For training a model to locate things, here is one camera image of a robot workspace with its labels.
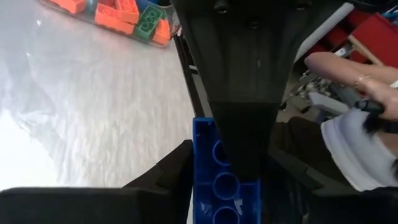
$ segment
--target white table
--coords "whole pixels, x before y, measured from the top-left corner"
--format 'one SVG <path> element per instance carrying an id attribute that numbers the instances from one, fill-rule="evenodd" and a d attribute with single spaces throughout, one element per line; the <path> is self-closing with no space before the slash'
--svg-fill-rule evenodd
<path id="1" fill-rule="evenodd" d="M 122 187 L 184 139 L 174 43 L 158 49 L 43 7 L 0 7 L 0 190 Z"/>

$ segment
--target person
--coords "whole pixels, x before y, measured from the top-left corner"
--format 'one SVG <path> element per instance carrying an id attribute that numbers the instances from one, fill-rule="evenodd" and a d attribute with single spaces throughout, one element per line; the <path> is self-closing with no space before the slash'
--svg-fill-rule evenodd
<path id="1" fill-rule="evenodd" d="M 283 150 L 358 191 L 398 187 L 398 134 L 374 125 L 398 121 L 398 69 L 356 63 L 329 52 L 313 53 L 305 64 L 323 78 L 365 92 L 385 111 L 375 119 L 352 109 L 322 124 L 293 117 L 274 125 L 269 149 Z"/>

